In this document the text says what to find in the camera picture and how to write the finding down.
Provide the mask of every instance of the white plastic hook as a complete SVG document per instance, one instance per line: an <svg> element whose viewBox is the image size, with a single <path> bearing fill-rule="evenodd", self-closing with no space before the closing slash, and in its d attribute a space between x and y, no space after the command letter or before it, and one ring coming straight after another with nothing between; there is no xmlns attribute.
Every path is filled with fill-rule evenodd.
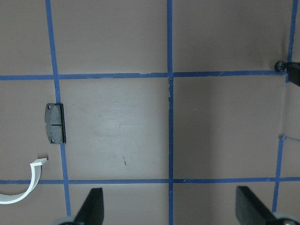
<svg viewBox="0 0 300 225"><path fill-rule="evenodd" d="M39 158L33 163L30 163L31 167L31 181L27 191L18 195L3 195L0 194L0 204L12 204L25 198L36 187L41 177L42 165L47 162L46 158Z"/></svg>

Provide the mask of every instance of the black gear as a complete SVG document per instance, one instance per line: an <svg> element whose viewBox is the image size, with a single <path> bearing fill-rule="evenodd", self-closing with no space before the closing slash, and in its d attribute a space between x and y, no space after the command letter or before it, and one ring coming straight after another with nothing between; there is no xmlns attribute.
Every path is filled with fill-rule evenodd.
<svg viewBox="0 0 300 225"><path fill-rule="evenodd" d="M275 70L277 72L284 72L286 70L286 62L283 62L283 61L278 61L276 64L275 64Z"/></svg>

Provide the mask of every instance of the blue grid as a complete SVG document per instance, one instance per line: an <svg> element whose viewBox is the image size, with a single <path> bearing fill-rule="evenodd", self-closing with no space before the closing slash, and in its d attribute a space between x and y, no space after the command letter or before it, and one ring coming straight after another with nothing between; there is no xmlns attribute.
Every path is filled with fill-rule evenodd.
<svg viewBox="0 0 300 225"><path fill-rule="evenodd" d="M243 76L243 75L287 75L277 73L273 70L253 70L253 71L215 71L215 72L173 72L173 51L172 51L172 0L167 0L167 73L117 73L117 74L59 74L56 60L54 31L52 22L51 0L45 0L47 24L49 32L49 42L52 60L52 75L3 75L0 81L7 80L53 80L55 86L56 102L60 103L60 80L64 79L100 79L100 78L154 78L167 77L169 80L169 179L146 179L146 180L69 180L65 145L60 145L63 180L40 180L39 184L59 184L64 185L66 213L71 215L69 185L72 184L169 184L169 225L173 225L173 184L193 183L193 184L215 184L215 183L245 183L245 182L274 182L274 196L272 211L276 211L278 202L278 192L280 182L300 181L300 177L281 178L281 162L284 149L284 141L292 140L300 142L298 139L282 136L278 141L277 167L275 177L260 178L227 178L227 179L174 179L173 177L173 88L174 77L207 77L207 76ZM290 29L290 42L287 61L292 60L293 40L295 34L295 23L298 0L293 0L292 17ZM0 180L0 184L30 184L30 180Z"/></svg>

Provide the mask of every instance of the white curved strip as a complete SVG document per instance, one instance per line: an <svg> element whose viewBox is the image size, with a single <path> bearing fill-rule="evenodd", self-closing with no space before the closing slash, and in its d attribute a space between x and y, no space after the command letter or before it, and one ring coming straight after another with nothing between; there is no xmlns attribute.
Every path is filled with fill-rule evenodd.
<svg viewBox="0 0 300 225"><path fill-rule="evenodd" d="M27 191L18 195L3 195L0 194L0 204L12 204L25 198L36 187L41 177L42 165L47 162L46 158L39 158L33 163L30 163L31 167L31 181Z"/></svg>

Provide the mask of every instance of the black object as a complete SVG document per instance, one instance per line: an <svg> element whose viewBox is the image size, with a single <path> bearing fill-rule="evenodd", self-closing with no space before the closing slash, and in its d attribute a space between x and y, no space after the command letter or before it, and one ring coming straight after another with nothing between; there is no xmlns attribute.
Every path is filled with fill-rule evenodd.
<svg viewBox="0 0 300 225"><path fill-rule="evenodd" d="M289 74L289 81L300 86L300 63L278 61L275 64L275 70L277 72L287 71Z"/></svg>
<svg viewBox="0 0 300 225"><path fill-rule="evenodd" d="M46 132L50 144L66 143L63 104L47 104L45 110Z"/></svg>
<svg viewBox="0 0 300 225"><path fill-rule="evenodd" d="M104 203L102 188L93 188L73 222L60 225L102 225L104 220Z"/></svg>
<svg viewBox="0 0 300 225"><path fill-rule="evenodd" d="M241 225L299 225L290 218L277 219L248 188L236 188L235 215Z"/></svg>

